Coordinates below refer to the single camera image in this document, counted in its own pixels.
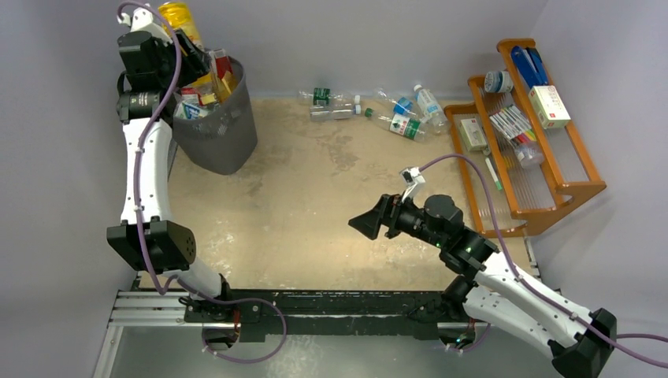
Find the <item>amber tea bottle red label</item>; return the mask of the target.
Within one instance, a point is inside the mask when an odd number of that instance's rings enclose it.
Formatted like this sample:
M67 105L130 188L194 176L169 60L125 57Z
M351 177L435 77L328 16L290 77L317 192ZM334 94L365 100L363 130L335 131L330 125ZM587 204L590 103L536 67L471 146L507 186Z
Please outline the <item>amber tea bottle red label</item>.
M232 62L224 49L207 50L213 92L219 103L225 102L238 86Z

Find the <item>yellow plastic bottle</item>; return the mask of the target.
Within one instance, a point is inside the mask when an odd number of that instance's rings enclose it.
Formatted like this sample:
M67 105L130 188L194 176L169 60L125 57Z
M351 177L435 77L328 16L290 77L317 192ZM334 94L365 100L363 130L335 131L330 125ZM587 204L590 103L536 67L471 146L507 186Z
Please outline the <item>yellow plastic bottle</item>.
M204 50L204 43L186 2L166 2L158 7L158 11L172 28L181 29L200 50Z

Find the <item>green white label bottle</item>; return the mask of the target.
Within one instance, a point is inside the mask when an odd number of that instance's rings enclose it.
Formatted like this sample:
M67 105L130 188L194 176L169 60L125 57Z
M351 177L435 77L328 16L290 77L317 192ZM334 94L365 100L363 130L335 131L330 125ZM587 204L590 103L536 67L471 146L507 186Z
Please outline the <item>green white label bottle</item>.
M425 127L419 120L412 117L399 113L387 115L372 108L366 108L363 116L378 128L402 136L405 139L421 143L427 138Z

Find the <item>red label water bottle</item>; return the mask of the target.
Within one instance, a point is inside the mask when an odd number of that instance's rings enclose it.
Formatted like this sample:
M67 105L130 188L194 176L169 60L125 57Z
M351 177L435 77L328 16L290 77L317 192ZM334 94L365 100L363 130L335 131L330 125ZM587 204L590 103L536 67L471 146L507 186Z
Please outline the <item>red label water bottle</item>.
M202 104L200 94L193 87L181 88L180 96L183 102L191 103L197 106Z

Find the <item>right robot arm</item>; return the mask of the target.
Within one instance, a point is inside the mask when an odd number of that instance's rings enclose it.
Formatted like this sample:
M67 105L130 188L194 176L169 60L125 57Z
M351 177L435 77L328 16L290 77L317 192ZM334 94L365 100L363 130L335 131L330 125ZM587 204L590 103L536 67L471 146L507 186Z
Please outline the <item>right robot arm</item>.
M442 294L444 314L488 322L522 339L551 359L563 377L597 377L614 348L616 317L562 297L530 276L489 239L465 226L447 195L432 195L422 207L401 195L382 195L369 211L348 221L368 239L385 226L386 237L405 233L439 249L455 279Z

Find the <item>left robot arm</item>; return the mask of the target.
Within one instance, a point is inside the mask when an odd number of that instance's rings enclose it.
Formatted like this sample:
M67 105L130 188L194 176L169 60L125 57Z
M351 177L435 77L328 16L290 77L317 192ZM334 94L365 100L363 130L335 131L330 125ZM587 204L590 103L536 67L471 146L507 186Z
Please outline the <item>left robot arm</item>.
M182 30L176 40L148 31L118 38L124 71L117 81L117 115L127 150L124 208L106 230L111 248L135 271L185 284L216 322L232 317L235 301L225 278L196 256L191 229L173 221L169 205L169 151L174 92L208 72L206 55Z

